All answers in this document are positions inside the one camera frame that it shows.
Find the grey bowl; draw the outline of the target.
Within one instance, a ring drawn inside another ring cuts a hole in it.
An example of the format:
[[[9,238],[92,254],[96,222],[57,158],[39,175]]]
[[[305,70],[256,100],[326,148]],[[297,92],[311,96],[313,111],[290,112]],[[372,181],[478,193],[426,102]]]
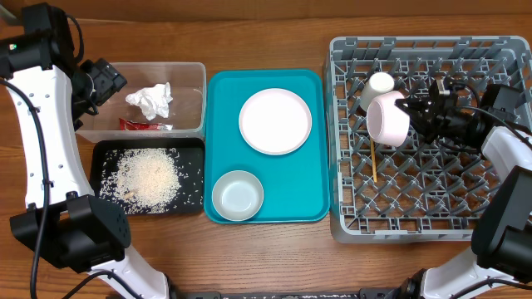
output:
[[[214,184],[212,202],[222,218],[232,222],[246,221],[261,209],[264,187],[254,174],[233,170],[222,175]]]

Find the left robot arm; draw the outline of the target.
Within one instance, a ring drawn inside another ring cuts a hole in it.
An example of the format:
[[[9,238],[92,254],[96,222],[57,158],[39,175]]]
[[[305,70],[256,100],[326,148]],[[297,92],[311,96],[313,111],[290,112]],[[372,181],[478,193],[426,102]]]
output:
[[[83,115],[126,84],[105,60],[84,58],[76,20],[58,7],[22,9],[24,32],[1,42],[1,83],[15,105],[26,167],[26,209],[12,235],[46,261],[86,280],[100,278],[124,298],[176,298],[178,289],[132,246],[123,208],[98,198],[82,168],[76,131]]]

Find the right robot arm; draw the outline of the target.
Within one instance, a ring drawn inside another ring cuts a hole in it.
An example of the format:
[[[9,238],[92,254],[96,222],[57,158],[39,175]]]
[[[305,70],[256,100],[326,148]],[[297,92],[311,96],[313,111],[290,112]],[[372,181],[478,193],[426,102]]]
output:
[[[459,92],[467,86],[450,78],[436,80],[427,97],[394,102],[426,141],[447,138],[452,150],[480,153],[500,180],[470,247],[406,279],[395,298],[473,298],[502,286],[531,288],[531,132],[515,115],[521,93],[489,84],[474,95],[474,106],[459,105]]]

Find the white paper cup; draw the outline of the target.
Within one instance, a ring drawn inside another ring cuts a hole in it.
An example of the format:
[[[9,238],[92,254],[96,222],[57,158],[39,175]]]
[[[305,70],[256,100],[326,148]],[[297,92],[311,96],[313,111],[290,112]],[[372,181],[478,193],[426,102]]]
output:
[[[369,77],[360,95],[360,107],[367,111],[372,100],[394,89],[394,79],[386,72],[376,72]]]

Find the small pink plate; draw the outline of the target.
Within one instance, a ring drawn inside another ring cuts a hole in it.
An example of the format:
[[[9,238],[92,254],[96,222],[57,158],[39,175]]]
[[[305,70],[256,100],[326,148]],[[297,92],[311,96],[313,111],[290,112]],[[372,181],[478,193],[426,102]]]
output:
[[[396,100],[403,100],[399,91],[390,91],[375,97],[367,109],[367,130],[378,144],[401,146],[407,137],[410,117],[396,107]]]

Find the wooden chopstick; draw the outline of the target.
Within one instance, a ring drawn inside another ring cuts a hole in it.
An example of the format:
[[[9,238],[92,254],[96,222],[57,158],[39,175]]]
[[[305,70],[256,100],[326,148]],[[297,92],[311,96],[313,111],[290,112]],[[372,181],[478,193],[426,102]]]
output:
[[[377,160],[376,160],[375,144],[372,138],[370,138],[370,151],[371,151],[371,159],[372,159],[372,178],[373,178],[373,182],[377,183]]]

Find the white tissue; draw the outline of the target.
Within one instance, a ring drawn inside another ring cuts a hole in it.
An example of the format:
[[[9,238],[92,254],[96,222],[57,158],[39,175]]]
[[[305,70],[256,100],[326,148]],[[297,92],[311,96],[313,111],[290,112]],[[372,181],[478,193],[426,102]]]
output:
[[[153,120],[156,116],[168,118],[172,100],[169,82],[146,87],[126,96],[126,102],[138,106],[147,120]]]

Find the red snack wrapper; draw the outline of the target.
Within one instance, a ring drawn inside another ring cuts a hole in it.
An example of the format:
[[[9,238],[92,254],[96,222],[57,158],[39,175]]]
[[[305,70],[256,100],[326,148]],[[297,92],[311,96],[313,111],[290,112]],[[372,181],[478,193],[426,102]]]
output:
[[[120,118],[119,124],[121,130],[172,130],[173,125],[167,125],[162,123],[140,123],[131,120],[125,120]]]

